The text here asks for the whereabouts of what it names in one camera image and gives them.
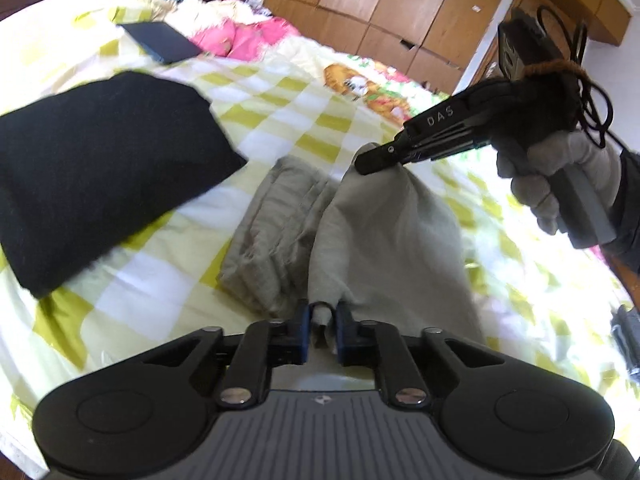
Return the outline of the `grey gloved right hand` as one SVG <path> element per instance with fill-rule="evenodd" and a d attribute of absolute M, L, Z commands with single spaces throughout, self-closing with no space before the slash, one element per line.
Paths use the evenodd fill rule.
<path fill-rule="evenodd" d="M 551 191 L 548 177 L 567 165 L 576 165 L 582 170 L 606 211 L 612 210 L 620 190 L 622 162 L 620 154 L 611 145 L 596 148 L 580 131 L 553 133 L 528 148 L 526 157 L 533 172 L 526 174 L 516 168 L 513 158 L 506 151 L 507 143 L 505 136 L 498 136 L 491 142 L 498 153 L 498 175 L 511 180 L 512 194 L 530 209 L 545 233 L 554 235 L 561 218 L 560 202 Z"/>

